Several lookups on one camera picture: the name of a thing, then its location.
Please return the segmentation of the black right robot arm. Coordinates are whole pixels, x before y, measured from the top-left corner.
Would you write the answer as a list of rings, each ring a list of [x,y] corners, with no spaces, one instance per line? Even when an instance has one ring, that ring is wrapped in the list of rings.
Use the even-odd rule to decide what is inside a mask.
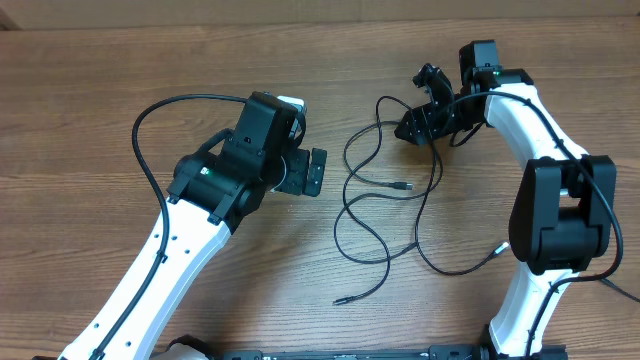
[[[432,346],[429,356],[565,359],[565,347],[543,345],[543,334],[566,289],[589,281],[584,272],[591,261],[607,251],[611,238],[621,237],[613,212],[616,166],[566,135],[529,74],[500,64],[494,41],[473,41],[458,58],[458,92],[432,64],[413,77],[430,101],[408,109],[395,135],[426,145],[482,125],[498,131],[523,170],[508,223],[508,245],[518,265],[480,344]]]

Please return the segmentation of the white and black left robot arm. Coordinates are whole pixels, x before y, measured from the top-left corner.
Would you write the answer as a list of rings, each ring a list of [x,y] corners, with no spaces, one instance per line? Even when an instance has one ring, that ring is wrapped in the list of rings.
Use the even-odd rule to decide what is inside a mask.
[[[236,126],[206,140],[177,164],[161,190],[134,140],[134,155],[160,205],[140,253],[63,359],[148,359],[204,266],[269,192],[316,197],[327,153],[301,147],[306,104],[254,92],[239,98]]]

